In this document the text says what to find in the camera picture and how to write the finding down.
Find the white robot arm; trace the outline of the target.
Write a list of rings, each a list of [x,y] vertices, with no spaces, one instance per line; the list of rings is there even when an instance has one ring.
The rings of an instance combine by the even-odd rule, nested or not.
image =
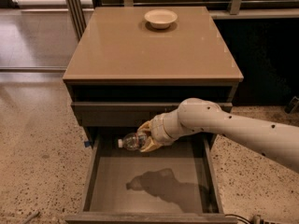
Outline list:
[[[299,128],[227,113],[213,102],[189,98],[174,111],[155,116],[138,130],[149,134],[143,152],[170,146],[182,136],[220,134],[299,173]]]

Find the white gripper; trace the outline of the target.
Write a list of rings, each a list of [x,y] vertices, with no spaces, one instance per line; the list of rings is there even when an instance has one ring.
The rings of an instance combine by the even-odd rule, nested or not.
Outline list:
[[[177,110],[155,116],[152,120],[144,122],[137,131],[151,135],[140,148],[141,152],[151,152],[162,145],[171,146],[187,134],[187,129],[179,122]]]

